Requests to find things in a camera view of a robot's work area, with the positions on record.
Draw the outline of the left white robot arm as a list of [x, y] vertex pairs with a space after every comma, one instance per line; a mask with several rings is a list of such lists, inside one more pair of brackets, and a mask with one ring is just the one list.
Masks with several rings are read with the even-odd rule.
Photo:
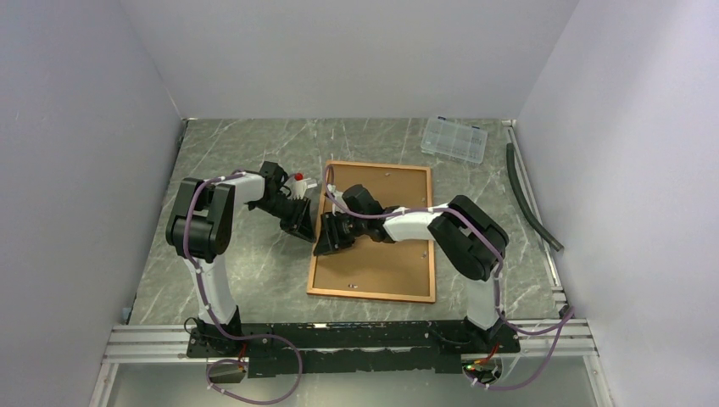
[[317, 182], [289, 174], [265, 161], [257, 171], [234, 170], [209, 179], [187, 177], [178, 187], [165, 228], [166, 242], [183, 258], [198, 297], [198, 333], [223, 356], [242, 347], [242, 322], [232, 297], [226, 260], [234, 215], [245, 207], [259, 209], [279, 221], [281, 231], [305, 242], [315, 241], [309, 190]]

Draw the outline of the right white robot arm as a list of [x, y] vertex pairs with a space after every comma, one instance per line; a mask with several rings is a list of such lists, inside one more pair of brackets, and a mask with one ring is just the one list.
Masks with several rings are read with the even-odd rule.
[[333, 208], [320, 216], [315, 256], [347, 250], [359, 237], [387, 244], [435, 242], [469, 281], [465, 318], [468, 344], [485, 352], [498, 342], [504, 326], [499, 274], [509, 237], [473, 201], [457, 195], [448, 203], [427, 208], [384, 207], [360, 184], [344, 192], [330, 185], [326, 196]]

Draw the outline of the clear plastic organizer box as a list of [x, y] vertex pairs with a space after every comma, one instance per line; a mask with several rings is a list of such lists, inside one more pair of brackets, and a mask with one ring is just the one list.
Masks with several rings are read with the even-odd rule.
[[481, 164], [487, 140], [488, 133], [476, 125], [462, 125], [438, 116], [427, 120], [420, 146], [423, 153]]

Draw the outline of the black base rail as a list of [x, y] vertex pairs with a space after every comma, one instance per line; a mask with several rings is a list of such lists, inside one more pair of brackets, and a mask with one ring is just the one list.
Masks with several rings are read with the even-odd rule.
[[490, 354], [517, 354], [507, 326], [484, 334], [467, 320], [246, 323], [233, 339], [203, 324], [189, 330], [190, 359], [243, 357], [252, 378], [376, 371], [459, 373]]

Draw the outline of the aluminium extrusion rail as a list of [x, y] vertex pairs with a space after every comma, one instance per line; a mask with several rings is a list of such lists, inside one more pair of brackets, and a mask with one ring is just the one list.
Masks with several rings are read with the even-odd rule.
[[188, 360], [190, 334], [183, 325], [114, 326], [103, 362], [116, 364], [163, 364]]

